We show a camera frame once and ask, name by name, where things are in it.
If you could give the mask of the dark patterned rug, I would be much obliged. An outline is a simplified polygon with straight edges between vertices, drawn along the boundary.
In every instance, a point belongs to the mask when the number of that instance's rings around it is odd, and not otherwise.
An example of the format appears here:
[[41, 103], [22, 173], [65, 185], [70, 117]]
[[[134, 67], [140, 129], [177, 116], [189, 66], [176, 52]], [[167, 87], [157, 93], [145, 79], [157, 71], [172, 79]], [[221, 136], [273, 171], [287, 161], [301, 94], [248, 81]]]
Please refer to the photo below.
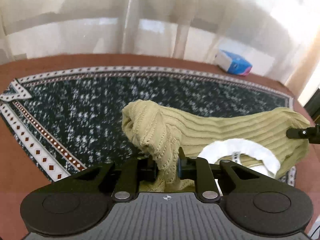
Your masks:
[[121, 130], [131, 101], [199, 115], [234, 117], [293, 107], [274, 88], [221, 74], [168, 67], [89, 67], [14, 79], [1, 92], [1, 117], [50, 181], [134, 153]]

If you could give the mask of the blue tissue pack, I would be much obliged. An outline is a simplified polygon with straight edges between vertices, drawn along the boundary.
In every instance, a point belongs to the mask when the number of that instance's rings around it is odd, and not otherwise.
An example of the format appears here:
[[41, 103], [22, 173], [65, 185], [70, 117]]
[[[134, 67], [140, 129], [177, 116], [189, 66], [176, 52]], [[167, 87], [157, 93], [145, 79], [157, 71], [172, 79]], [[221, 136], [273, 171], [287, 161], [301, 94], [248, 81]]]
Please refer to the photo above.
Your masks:
[[252, 64], [242, 56], [225, 50], [219, 50], [214, 64], [229, 74], [246, 76], [252, 69]]

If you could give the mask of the olive green knit garment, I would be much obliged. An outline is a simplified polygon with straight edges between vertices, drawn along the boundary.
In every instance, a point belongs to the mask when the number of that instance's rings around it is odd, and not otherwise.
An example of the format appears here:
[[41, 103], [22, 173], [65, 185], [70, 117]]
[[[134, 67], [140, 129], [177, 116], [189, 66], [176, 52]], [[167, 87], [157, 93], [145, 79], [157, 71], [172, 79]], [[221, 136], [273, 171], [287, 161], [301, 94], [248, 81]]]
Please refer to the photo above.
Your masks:
[[[260, 169], [274, 178], [280, 178], [301, 161], [309, 151], [306, 139], [289, 139], [289, 128], [307, 128], [309, 121], [289, 108], [279, 107], [233, 118], [201, 117], [179, 109], [164, 107], [153, 101], [137, 100], [122, 110], [122, 129], [127, 138], [142, 152], [150, 155], [159, 168], [153, 183], [140, 184], [143, 191], [181, 191], [194, 183], [177, 175], [178, 151], [197, 157], [208, 151], [217, 163], [231, 159], [228, 146], [248, 140], [268, 149], [243, 151], [238, 162], [245, 167]], [[208, 150], [209, 145], [222, 145], [223, 149]]]

